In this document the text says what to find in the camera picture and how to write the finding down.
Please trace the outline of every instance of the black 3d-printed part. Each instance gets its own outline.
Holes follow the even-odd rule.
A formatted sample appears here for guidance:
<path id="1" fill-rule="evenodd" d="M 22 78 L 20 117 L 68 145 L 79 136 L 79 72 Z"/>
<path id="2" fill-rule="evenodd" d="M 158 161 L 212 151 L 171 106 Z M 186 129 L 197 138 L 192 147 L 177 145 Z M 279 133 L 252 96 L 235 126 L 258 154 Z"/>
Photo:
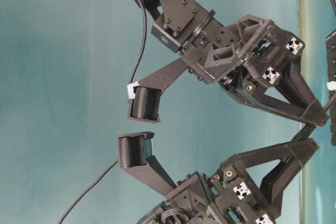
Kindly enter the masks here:
<path id="1" fill-rule="evenodd" d="M 144 87 L 136 88 L 131 116 L 133 118 L 156 121 L 160 96 L 160 90 Z"/>
<path id="2" fill-rule="evenodd" d="M 174 190 L 176 185 L 152 151 L 146 151 L 145 141 L 153 136 L 152 132 L 118 135 L 118 161 L 121 162 L 119 166 L 124 172 L 165 196 Z"/>
<path id="3" fill-rule="evenodd" d="M 327 44 L 327 60 L 328 60 L 328 76 L 329 81 L 336 81 L 336 30 L 333 31 L 326 39 Z M 330 130 L 332 133 L 331 143 L 336 146 L 336 106 L 330 109 Z"/>

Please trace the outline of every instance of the teal backdrop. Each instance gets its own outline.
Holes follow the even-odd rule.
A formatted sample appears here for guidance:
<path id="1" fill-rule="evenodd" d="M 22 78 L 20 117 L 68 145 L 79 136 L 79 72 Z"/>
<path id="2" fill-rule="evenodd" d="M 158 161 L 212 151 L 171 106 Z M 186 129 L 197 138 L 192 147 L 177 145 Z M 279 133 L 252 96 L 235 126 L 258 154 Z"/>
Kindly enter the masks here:
<path id="1" fill-rule="evenodd" d="M 329 98 L 326 87 L 326 37 L 336 29 L 336 17 L 329 0 L 300 0 L 300 32 L 306 42 L 303 74 L 314 93 L 325 104 Z M 302 223 L 335 223 L 336 148 L 330 144 L 330 124 L 318 129 L 313 137 L 320 150 L 303 171 Z"/>
<path id="2" fill-rule="evenodd" d="M 297 0 L 197 1 L 223 24 L 253 14 L 298 34 Z M 57 223 L 116 158 L 117 133 L 155 132 L 155 154 L 177 181 L 298 131 L 297 122 L 242 106 L 188 73 L 163 96 L 160 124 L 128 121 L 141 35 L 130 0 L 0 0 L 0 223 Z M 177 57 L 149 35 L 136 79 Z M 312 57 L 325 62 L 322 50 Z M 259 183 L 271 165 L 251 175 Z M 136 223 L 162 200 L 115 168 L 64 223 Z M 299 223 L 299 178 L 283 200 L 278 223 Z"/>

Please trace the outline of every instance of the bolt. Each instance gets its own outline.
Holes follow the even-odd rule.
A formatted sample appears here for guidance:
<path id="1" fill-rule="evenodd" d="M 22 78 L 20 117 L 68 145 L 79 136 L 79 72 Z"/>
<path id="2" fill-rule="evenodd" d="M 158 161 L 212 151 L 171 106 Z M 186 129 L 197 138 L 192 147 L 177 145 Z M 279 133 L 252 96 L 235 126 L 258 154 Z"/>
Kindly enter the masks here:
<path id="1" fill-rule="evenodd" d="M 173 36 L 174 36 L 174 38 L 177 38 L 179 36 L 179 32 L 175 30 L 174 33 L 173 33 Z"/>
<path id="2" fill-rule="evenodd" d="M 246 58 L 244 59 L 244 61 L 247 61 L 248 58 L 250 58 L 251 54 L 247 54 Z"/>
<path id="3" fill-rule="evenodd" d="M 168 28 L 167 22 L 163 23 L 163 29 L 167 30 Z"/>
<path id="4" fill-rule="evenodd" d="M 230 170 L 228 170 L 228 171 L 226 172 L 226 176 L 228 176 L 228 177 L 232 177 L 232 175 L 233 175 L 233 172 L 231 172 Z"/>

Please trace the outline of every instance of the screw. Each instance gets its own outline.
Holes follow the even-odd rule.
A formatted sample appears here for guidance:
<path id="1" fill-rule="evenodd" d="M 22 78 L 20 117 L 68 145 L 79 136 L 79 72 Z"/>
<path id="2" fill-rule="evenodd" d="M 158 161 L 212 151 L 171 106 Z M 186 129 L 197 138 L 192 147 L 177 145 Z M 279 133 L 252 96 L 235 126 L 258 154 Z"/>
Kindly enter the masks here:
<path id="1" fill-rule="evenodd" d="M 246 56 L 246 58 L 244 59 L 244 61 L 247 61 L 248 58 L 250 58 L 250 56 L 251 56 L 251 54 L 248 54 L 248 55 Z"/>
<path id="2" fill-rule="evenodd" d="M 230 170 L 228 170 L 228 171 L 226 172 L 226 176 L 231 177 L 232 175 L 233 175 L 233 173 L 232 173 Z"/>

